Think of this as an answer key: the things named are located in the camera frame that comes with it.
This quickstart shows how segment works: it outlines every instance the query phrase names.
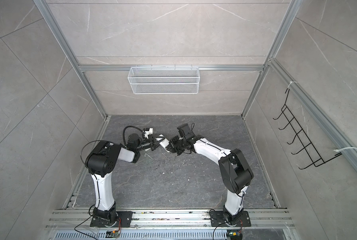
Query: zip tie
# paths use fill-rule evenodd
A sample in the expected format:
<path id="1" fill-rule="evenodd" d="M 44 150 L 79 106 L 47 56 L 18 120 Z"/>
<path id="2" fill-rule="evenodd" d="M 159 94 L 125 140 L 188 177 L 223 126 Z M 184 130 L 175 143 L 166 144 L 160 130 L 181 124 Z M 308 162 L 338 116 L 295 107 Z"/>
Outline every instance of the zip tie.
<path id="1" fill-rule="evenodd" d="M 292 83 L 296 83 L 296 82 L 290 81 L 287 88 L 289 88 L 289 86 L 290 86 Z"/>
<path id="2" fill-rule="evenodd" d="M 343 147 L 341 149 L 335 149 L 334 151 L 335 152 L 340 152 L 340 151 L 345 150 L 345 149 L 357 149 L 357 147 Z"/>

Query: gray wall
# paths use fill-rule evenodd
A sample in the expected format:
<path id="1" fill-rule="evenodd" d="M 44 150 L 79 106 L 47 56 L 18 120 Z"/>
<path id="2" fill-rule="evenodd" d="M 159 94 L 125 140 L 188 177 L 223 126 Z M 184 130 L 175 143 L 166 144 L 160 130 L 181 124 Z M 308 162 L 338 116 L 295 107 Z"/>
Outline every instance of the gray wall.
<path id="1" fill-rule="evenodd" d="M 37 238 L 102 121 L 35 4 L 0 1 L 0 240 Z"/>
<path id="2" fill-rule="evenodd" d="M 48 3 L 80 64 L 95 65 L 263 64 L 289 5 L 287 0 Z M 108 114 L 237 115 L 258 72 L 201 72 L 194 95 L 134 95 L 124 72 L 87 76 Z"/>
<path id="3" fill-rule="evenodd" d="M 357 146 L 357 1 L 306 0 L 297 17 L 276 58 Z M 287 144 L 294 132 L 278 129 L 284 116 L 273 119 L 286 88 L 270 70 L 246 118 L 278 201 L 302 239 L 357 239 L 357 173 L 343 156 L 299 169 L 311 161 L 291 154 L 302 146 Z M 321 156 L 333 157 L 336 147 L 292 93 L 287 103 Z"/>

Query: white wire basket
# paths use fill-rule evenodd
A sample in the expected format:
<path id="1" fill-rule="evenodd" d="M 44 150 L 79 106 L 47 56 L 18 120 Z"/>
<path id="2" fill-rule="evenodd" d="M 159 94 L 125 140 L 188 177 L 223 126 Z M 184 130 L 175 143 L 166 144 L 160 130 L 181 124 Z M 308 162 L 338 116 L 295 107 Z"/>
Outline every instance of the white wire basket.
<path id="1" fill-rule="evenodd" d="M 128 80 L 134 94 L 198 93 L 200 71 L 191 66 L 132 67 Z"/>

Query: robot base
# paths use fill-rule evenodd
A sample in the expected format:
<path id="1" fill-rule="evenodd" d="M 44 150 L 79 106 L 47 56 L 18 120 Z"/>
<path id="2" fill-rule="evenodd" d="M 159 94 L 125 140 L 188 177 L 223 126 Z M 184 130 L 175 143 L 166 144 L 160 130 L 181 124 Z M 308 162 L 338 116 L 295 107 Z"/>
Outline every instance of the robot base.
<path id="1" fill-rule="evenodd" d="M 133 212 L 117 212 L 117 217 L 116 219 L 120 218 L 121 219 L 121 227 L 130 227 L 131 221 L 132 221 L 132 215 Z M 107 227 L 108 221 L 99 218 L 99 217 L 93 217 L 90 227 Z M 119 222 L 116 221 L 116 223 L 112 227 L 118 227 Z"/>
<path id="2" fill-rule="evenodd" d="M 252 226 L 251 222 L 250 222 L 250 218 L 249 218 L 249 214 L 247 211 L 242 211 L 241 214 L 238 213 L 239 216 L 236 216 L 235 220 L 230 223 L 229 225 L 233 226 L 236 224 L 236 227 L 240 227 L 241 222 L 240 220 L 243 222 L 243 227 L 250 227 Z M 229 225 L 227 225 L 226 223 L 221 224 L 223 222 L 225 222 L 225 218 L 224 218 L 224 212 L 223 211 L 214 211 L 211 210 L 209 212 L 209 216 L 210 216 L 210 222 L 212 227 L 229 227 Z"/>

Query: black wire rack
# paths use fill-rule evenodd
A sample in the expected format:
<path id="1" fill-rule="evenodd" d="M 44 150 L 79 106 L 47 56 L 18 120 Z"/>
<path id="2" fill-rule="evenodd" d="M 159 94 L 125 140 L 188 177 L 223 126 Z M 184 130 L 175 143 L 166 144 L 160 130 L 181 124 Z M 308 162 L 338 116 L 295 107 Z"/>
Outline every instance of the black wire rack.
<path id="1" fill-rule="evenodd" d="M 300 125 L 300 123 L 298 122 L 298 120 L 296 119 L 296 117 L 293 115 L 293 113 L 291 112 L 291 110 L 290 110 L 290 109 L 288 108 L 288 106 L 286 105 L 286 101 L 288 100 L 288 96 L 289 96 L 289 89 L 287 89 L 287 90 L 285 91 L 285 94 L 286 94 L 286 99 L 285 99 L 284 105 L 283 105 L 282 108 L 281 108 L 281 114 L 280 114 L 277 118 L 273 118 L 273 119 L 274 119 L 274 120 L 277 120 L 277 119 L 279 119 L 282 115 L 284 115 L 284 117 L 285 117 L 286 120 L 288 121 L 288 124 L 286 124 L 286 126 L 283 127 L 283 128 L 279 128 L 279 130 L 284 130 L 284 129 L 285 129 L 286 127 L 288 127 L 288 125 L 289 125 L 289 126 L 292 127 L 292 129 L 293 129 L 293 131 L 294 131 L 294 133 L 295 133 L 295 136 L 294 136 L 294 138 L 293 138 L 293 141 L 290 142 L 290 143 L 289 143 L 289 142 L 287 142 L 287 143 L 288 143 L 289 145 L 291 145 L 291 144 L 295 141 L 295 139 L 296 139 L 296 137 L 297 137 L 298 140 L 299 140 L 299 141 L 301 142 L 301 144 L 302 144 L 302 149 L 301 149 L 300 151 L 298 151 L 298 152 L 296 152 L 296 153 L 291 152 L 291 154 L 296 155 L 296 154 L 300 153 L 302 150 L 305 150 L 306 153 L 308 154 L 308 157 L 309 157 L 310 160 L 312 161 L 312 163 L 309 164 L 308 166 L 303 167 L 303 168 L 300 168 L 300 167 L 299 167 L 299 169 L 306 169 L 306 168 L 310 167 L 311 165 L 314 165 L 315 167 L 318 167 L 318 166 L 321 166 L 321 165 L 323 165 L 323 164 L 329 162 L 330 160 L 335 159 L 335 158 L 338 157 L 338 156 L 341 156 L 342 153 L 339 152 L 339 153 L 335 154 L 334 157 L 332 157 L 332 158 L 329 159 L 329 160 L 324 160 L 324 159 L 321 157 L 320 153 L 317 151 L 316 147 L 314 146 L 314 144 L 313 144 L 312 141 L 310 140 L 309 136 L 306 134 L 306 132 L 304 131 L 304 129 L 302 128 L 302 126 Z M 288 116 L 284 113 L 285 110 L 288 110 L 288 111 L 289 111 L 291 117 L 288 117 Z M 303 142 L 301 141 L 301 138 L 300 138 L 300 134 L 301 134 L 301 133 L 303 133 L 303 134 L 306 136 L 306 138 L 307 138 L 307 142 L 306 142 L 306 143 L 303 143 Z M 311 154 L 310 154 L 310 151 L 307 149 L 308 146 L 311 146 L 311 147 L 315 150 L 315 152 L 317 153 L 317 157 L 316 157 L 316 158 L 318 158 L 317 160 L 315 160 L 315 161 L 313 160 L 313 158 L 312 158 L 312 156 L 311 156 Z"/>

